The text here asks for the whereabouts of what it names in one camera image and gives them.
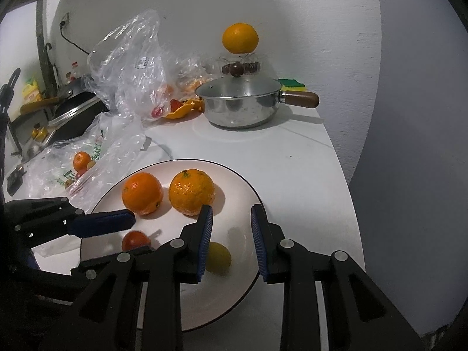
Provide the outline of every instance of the yellow fruit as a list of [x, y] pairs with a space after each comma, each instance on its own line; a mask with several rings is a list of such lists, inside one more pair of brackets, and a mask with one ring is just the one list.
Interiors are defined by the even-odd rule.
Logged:
[[213, 181], [201, 170], [183, 170], [169, 185], [169, 200], [172, 207], [182, 214], [196, 216], [204, 204], [213, 203]]
[[86, 165], [86, 170], [89, 170], [94, 165], [96, 165], [96, 161], [91, 161], [89, 164]]
[[69, 188], [71, 185], [73, 185], [75, 183], [75, 181], [73, 179], [67, 179], [65, 181], [65, 188]]
[[231, 262], [231, 254], [224, 245], [215, 243], [214, 241], [210, 242], [207, 256], [207, 271], [225, 276], [228, 273]]
[[249, 24], [234, 24], [223, 34], [223, 46], [233, 54], [253, 52], [258, 45], [258, 34]]

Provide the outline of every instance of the stainless steel pot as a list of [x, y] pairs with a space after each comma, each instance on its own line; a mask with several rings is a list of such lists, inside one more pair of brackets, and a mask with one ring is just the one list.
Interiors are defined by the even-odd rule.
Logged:
[[225, 76], [202, 84], [195, 93], [204, 100], [204, 114], [210, 123], [230, 129], [252, 128], [270, 121], [279, 103], [318, 106], [317, 94], [280, 91], [281, 86], [263, 75]]

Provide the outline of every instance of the white plate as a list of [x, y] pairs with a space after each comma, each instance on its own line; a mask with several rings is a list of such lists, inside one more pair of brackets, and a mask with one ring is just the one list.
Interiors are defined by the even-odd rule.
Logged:
[[[164, 199], [154, 214], [146, 218], [137, 216], [132, 230], [148, 235], [155, 248], [178, 238], [184, 225], [196, 221], [172, 208], [168, 199], [169, 184], [177, 173], [186, 169], [203, 170], [215, 184], [211, 241], [228, 248], [232, 255], [232, 264], [227, 276], [216, 276], [206, 271], [198, 285], [181, 284], [183, 331], [204, 326], [226, 314], [244, 298], [257, 279], [258, 264], [250, 227], [250, 209], [254, 204], [260, 203], [257, 193], [245, 179], [219, 164], [195, 159], [176, 159], [145, 167], [139, 171], [153, 174], [161, 182]], [[124, 181], [115, 185], [93, 212], [125, 208], [121, 198]], [[122, 239], [127, 232], [83, 239], [81, 260], [121, 252]], [[140, 310], [139, 327], [142, 324], [142, 315]]]

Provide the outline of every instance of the metal screw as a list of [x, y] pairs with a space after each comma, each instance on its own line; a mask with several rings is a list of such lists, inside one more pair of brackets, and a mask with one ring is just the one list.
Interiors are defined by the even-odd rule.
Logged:
[[130, 260], [130, 253], [122, 252], [117, 256], [117, 261], [119, 262], [127, 262], [128, 260]]
[[292, 241], [291, 239], [283, 239], [279, 242], [279, 245], [283, 248], [292, 248], [294, 247], [294, 241]]
[[336, 251], [335, 252], [335, 259], [338, 261], [346, 261], [348, 260], [348, 254], [344, 251]]
[[173, 239], [170, 244], [172, 248], [180, 248], [183, 247], [185, 242], [182, 239]]
[[88, 280], [94, 280], [94, 279], [96, 278], [96, 276], [97, 276], [97, 273], [96, 273], [96, 271], [93, 270], [93, 269], [88, 269], [88, 270], [86, 271], [85, 276], [86, 276], [86, 278], [87, 278]]

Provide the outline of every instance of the wooden pot handle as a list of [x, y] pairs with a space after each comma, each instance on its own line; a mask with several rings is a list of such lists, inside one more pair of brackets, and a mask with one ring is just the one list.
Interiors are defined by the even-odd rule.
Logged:
[[319, 105], [319, 96], [308, 91], [280, 91], [279, 101], [292, 106], [316, 108]]
[[27, 113], [31, 113], [31, 112], [34, 112], [34, 111], [39, 111], [39, 110], [41, 110], [43, 108], [46, 108], [47, 106], [57, 105], [57, 104], [61, 103], [62, 101], [64, 101], [64, 99], [62, 99], [62, 98], [49, 98], [49, 99], [33, 101], [31, 103], [23, 104], [20, 107], [20, 113], [21, 114], [27, 114]]

